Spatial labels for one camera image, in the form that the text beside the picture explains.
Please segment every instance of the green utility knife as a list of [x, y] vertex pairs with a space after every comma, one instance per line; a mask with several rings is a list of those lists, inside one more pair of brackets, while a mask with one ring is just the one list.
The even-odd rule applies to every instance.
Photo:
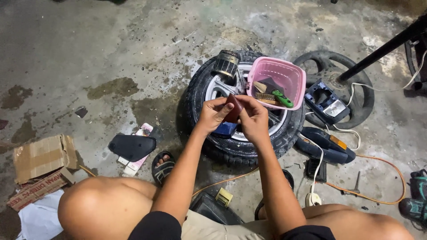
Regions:
[[271, 91], [271, 94], [273, 94], [276, 97], [276, 100], [283, 104], [283, 106], [293, 108], [293, 102], [291, 102], [289, 98], [285, 97], [285, 95], [283, 95], [278, 89]]

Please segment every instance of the white power socket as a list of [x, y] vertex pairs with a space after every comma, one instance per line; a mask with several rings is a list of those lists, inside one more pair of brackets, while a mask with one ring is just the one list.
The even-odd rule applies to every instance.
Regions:
[[307, 196], [305, 197], [305, 206], [306, 207], [310, 207], [310, 206], [317, 206], [317, 205], [322, 205], [322, 200], [320, 199], [319, 195], [317, 195], [316, 193], [308, 193]]

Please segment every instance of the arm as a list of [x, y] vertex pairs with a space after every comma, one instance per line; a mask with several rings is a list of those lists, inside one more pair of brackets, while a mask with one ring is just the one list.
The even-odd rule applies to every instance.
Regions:
[[232, 103], [228, 103], [221, 108], [220, 106], [226, 101], [227, 98], [218, 98], [203, 103], [199, 120], [191, 132], [184, 151], [168, 175], [151, 212], [166, 212], [176, 218], [182, 226], [190, 206], [203, 142], [234, 107]]
[[258, 153], [261, 185], [268, 220], [277, 234], [307, 224], [289, 182], [283, 175], [268, 134], [268, 111], [253, 97], [238, 95], [245, 105], [240, 113], [243, 133]]

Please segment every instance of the pink plastic basket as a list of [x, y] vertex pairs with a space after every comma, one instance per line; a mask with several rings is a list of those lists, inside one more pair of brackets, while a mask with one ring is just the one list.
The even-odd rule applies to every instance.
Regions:
[[279, 89], [294, 103], [293, 108], [279, 107], [260, 102], [263, 106], [274, 109], [296, 110], [301, 107], [305, 92], [305, 71], [291, 62], [270, 57], [257, 58], [248, 75], [248, 96], [255, 96], [257, 91], [253, 82], [258, 82], [271, 77], [273, 81], [282, 87]]

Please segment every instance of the black sandal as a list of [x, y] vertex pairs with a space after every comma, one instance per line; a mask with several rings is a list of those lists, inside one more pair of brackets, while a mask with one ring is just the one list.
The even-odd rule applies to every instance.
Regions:
[[[294, 180], [292, 177], [292, 174], [288, 172], [288, 170], [282, 169], [283, 174], [285, 175], [285, 178], [288, 180], [289, 185], [291, 185], [292, 191], [294, 187]], [[261, 208], [264, 206], [264, 199], [261, 199], [261, 202], [258, 204], [257, 208], [255, 209], [255, 221], [258, 221], [260, 218], [258, 217], [258, 214], [261, 210]]]
[[[168, 155], [170, 158], [166, 161], [164, 161], [159, 166], [156, 166], [156, 164], [159, 163], [160, 159], [163, 159], [165, 155]], [[163, 179], [170, 174], [172, 171], [172, 168], [175, 166], [175, 159], [173, 158], [172, 154], [168, 151], [163, 151], [156, 155], [156, 157], [153, 160], [153, 163], [151, 163], [151, 173], [153, 175], [154, 181], [159, 184], [163, 185]]]

